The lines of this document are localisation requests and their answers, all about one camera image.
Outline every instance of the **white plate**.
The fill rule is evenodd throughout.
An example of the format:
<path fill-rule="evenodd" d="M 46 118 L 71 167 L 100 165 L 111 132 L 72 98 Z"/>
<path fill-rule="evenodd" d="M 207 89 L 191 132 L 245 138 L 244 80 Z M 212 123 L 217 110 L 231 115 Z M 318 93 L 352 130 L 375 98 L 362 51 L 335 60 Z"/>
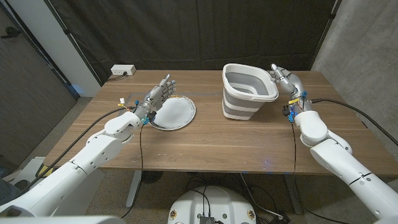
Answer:
<path fill-rule="evenodd" d="M 195 104 L 186 96 L 171 96 L 156 113 L 150 124 L 164 131 L 176 130 L 192 121 L 197 112 Z"/>

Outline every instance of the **power outlet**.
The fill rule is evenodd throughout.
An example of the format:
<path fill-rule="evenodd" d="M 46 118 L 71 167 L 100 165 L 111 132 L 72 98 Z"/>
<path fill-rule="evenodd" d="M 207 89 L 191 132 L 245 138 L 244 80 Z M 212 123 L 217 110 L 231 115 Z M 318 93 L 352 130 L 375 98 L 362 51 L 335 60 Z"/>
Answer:
<path fill-rule="evenodd" d="M 113 75 L 123 75 L 127 72 L 127 75 L 133 75 L 136 72 L 136 67 L 134 65 L 113 65 L 111 68 Z"/>

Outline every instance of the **white bucket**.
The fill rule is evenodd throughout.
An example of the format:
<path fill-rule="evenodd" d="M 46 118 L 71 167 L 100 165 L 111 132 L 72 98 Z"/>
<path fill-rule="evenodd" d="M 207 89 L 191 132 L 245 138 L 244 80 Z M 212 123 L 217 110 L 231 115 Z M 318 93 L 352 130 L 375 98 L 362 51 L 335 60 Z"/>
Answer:
<path fill-rule="evenodd" d="M 227 64 L 223 82 L 223 112 L 227 118 L 248 120 L 265 102 L 273 102 L 279 96 L 271 75 L 261 68 Z"/>

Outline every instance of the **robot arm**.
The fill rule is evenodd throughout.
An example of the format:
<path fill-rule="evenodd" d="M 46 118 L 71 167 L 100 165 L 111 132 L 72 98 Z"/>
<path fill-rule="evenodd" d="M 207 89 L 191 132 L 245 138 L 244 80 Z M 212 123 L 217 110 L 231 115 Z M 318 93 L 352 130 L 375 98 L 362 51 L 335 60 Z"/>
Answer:
<path fill-rule="evenodd" d="M 95 169 L 114 159 L 123 145 L 129 143 L 133 130 L 141 128 L 148 116 L 153 117 L 175 91 L 175 82 L 167 75 L 137 106 L 105 124 L 105 128 L 92 135 L 86 146 L 72 159 L 58 168 L 24 195 L 0 206 L 0 215 L 14 209 L 20 216 L 52 216 L 62 200 Z"/>
<path fill-rule="evenodd" d="M 397 216 L 398 194 L 355 159 L 351 146 L 327 128 L 319 114 L 312 110 L 298 76 L 275 64 L 271 68 L 275 81 L 292 99 L 290 120 L 292 122 L 295 117 L 301 131 L 300 140 L 310 147 L 315 160 L 344 181 L 376 218 Z"/>

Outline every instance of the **black curtain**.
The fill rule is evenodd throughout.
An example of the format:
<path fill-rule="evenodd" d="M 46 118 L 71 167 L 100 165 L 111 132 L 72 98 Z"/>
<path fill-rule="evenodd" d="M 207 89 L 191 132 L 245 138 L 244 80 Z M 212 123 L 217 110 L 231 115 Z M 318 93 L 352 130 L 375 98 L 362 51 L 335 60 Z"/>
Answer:
<path fill-rule="evenodd" d="M 221 70 L 276 63 L 308 70 L 334 0 L 52 0 L 105 82 L 114 64 Z"/>

